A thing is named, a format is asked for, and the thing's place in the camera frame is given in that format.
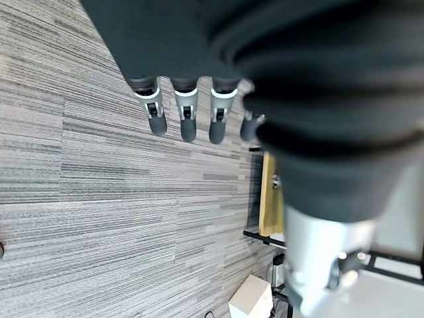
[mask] silver metal cylinder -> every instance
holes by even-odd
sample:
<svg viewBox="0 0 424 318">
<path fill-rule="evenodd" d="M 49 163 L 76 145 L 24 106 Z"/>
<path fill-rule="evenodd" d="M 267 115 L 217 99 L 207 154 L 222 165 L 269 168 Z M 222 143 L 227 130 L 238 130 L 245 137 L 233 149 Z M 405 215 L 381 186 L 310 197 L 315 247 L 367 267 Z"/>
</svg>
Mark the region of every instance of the silver metal cylinder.
<svg viewBox="0 0 424 318">
<path fill-rule="evenodd" d="M 190 120 L 196 118 L 197 113 L 197 88 L 189 93 L 182 93 L 175 91 L 175 100 L 177 102 L 178 113 L 180 119 L 184 121 L 186 116 L 184 115 L 184 107 L 190 107 Z"/>
<path fill-rule="evenodd" d="M 285 216 L 287 252 L 284 278 L 295 295 L 292 296 L 292 299 L 296 299 L 291 301 L 292 305 L 307 317 L 331 301 L 340 289 L 355 283 L 358 270 L 341 272 L 337 268 L 334 273 L 334 265 L 353 251 L 369 249 L 376 222 L 328 221 L 311 217 L 292 207 L 286 207 Z M 334 275 L 340 282 L 336 288 L 331 283 Z"/>
<path fill-rule="evenodd" d="M 156 116 L 162 117 L 162 115 L 164 114 L 164 106 L 162 104 L 162 92 L 160 91 L 159 85 L 157 90 L 152 95 L 143 96 L 139 93 L 134 94 L 137 97 L 138 101 L 140 101 L 140 104 L 146 111 L 146 115 L 149 119 L 152 119 L 151 106 L 154 106 L 154 108 L 156 109 Z"/>
<path fill-rule="evenodd" d="M 217 122 L 217 113 L 218 109 L 222 109 L 224 114 L 221 120 L 222 123 L 226 123 L 228 119 L 228 114 L 231 111 L 233 106 L 233 100 L 235 95 L 237 95 L 237 89 L 228 94 L 217 93 L 213 88 L 211 88 L 211 122 Z"/>
</svg>

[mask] white wall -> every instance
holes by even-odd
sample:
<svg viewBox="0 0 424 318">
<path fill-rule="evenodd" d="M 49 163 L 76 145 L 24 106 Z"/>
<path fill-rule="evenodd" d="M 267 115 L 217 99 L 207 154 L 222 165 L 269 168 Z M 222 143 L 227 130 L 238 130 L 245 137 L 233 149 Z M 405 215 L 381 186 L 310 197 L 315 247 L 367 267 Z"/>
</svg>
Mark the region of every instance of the white wall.
<svg viewBox="0 0 424 318">
<path fill-rule="evenodd" d="M 424 244 L 424 168 L 409 167 L 383 214 L 372 249 L 420 259 Z"/>
</svg>

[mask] wooden board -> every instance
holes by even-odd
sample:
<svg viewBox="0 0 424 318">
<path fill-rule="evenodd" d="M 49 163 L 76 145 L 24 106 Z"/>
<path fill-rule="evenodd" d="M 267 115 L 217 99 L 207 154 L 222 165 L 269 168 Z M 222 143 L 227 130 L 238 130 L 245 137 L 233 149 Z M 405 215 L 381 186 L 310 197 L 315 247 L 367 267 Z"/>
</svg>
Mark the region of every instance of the wooden board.
<svg viewBox="0 0 424 318">
<path fill-rule="evenodd" d="M 259 234 L 265 237 L 284 231 L 283 191 L 281 187 L 272 187 L 272 177 L 275 173 L 276 161 L 265 152 L 259 212 Z"/>
</svg>

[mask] cardboard box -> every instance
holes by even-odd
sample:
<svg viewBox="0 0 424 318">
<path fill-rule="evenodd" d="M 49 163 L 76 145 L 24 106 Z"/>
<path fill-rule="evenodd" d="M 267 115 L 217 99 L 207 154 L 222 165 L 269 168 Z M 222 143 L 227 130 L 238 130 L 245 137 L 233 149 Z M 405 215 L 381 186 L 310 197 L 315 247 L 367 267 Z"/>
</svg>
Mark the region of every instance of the cardboard box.
<svg viewBox="0 0 424 318">
<path fill-rule="evenodd" d="M 271 284 L 250 275 L 228 302 L 231 318 L 269 318 Z"/>
</svg>

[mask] black fabric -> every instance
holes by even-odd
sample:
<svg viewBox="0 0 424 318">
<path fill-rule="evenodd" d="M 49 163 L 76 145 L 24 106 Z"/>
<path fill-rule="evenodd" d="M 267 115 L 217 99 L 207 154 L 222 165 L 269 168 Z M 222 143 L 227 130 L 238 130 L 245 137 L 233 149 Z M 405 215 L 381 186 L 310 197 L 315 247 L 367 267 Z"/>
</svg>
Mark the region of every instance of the black fabric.
<svg viewBox="0 0 424 318">
<path fill-rule="evenodd" d="M 195 79 L 180 79 L 171 78 L 172 86 L 176 91 L 181 93 L 189 93 L 193 91 L 197 86 L 197 78 Z"/>
<path fill-rule="evenodd" d="M 377 217 L 401 170 L 422 158 L 422 1 L 82 3 L 133 89 L 159 75 L 252 81 L 244 105 L 266 115 L 259 141 L 301 212 Z"/>
</svg>

